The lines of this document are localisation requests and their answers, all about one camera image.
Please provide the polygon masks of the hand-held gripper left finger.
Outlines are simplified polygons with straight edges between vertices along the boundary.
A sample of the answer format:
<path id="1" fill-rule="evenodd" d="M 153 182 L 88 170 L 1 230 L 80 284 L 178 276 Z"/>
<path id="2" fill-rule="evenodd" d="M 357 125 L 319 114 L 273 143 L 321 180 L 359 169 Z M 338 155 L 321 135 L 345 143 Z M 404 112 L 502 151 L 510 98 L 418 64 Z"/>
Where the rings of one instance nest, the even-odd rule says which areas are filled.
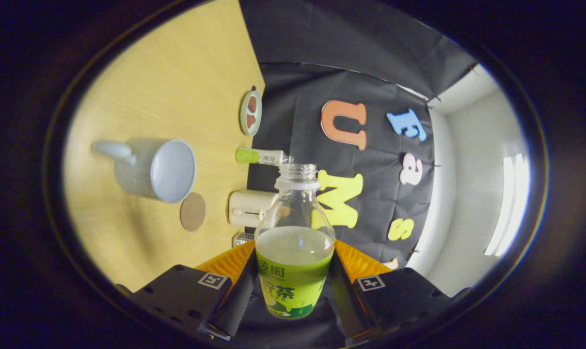
<path id="1" fill-rule="evenodd" d="M 237 335 L 257 278 L 255 242 L 201 265 L 174 265 L 136 292 L 116 287 L 137 306 L 186 335 Z"/>

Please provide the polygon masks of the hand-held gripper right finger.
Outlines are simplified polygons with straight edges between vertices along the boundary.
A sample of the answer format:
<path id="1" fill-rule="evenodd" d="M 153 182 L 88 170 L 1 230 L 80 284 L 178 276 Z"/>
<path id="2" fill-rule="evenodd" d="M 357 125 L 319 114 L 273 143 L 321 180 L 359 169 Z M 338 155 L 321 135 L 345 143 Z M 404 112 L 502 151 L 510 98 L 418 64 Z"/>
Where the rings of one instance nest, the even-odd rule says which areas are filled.
<path id="1" fill-rule="evenodd" d="M 340 240 L 330 280 L 348 340 L 416 340 L 450 321 L 452 307 L 472 291 L 450 297 L 414 269 L 391 270 Z"/>

